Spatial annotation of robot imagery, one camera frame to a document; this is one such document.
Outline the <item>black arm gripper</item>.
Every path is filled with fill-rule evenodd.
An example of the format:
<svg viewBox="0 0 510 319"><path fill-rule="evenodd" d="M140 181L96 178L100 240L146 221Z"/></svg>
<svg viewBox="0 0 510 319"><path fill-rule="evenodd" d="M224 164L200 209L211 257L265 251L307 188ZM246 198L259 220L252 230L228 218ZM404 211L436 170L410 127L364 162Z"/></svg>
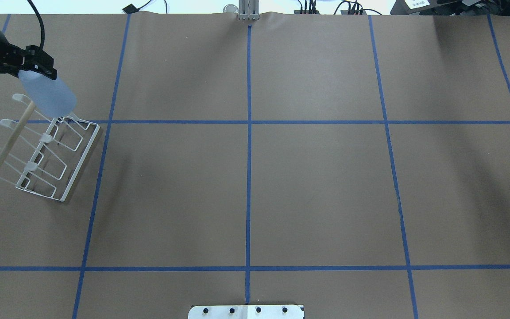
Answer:
<svg viewBox="0 0 510 319"><path fill-rule="evenodd" d="M50 80L56 80L58 71L54 68L54 58L41 47L28 45L25 49L16 45L3 48L3 73L18 77L19 71L34 71Z"/></svg>

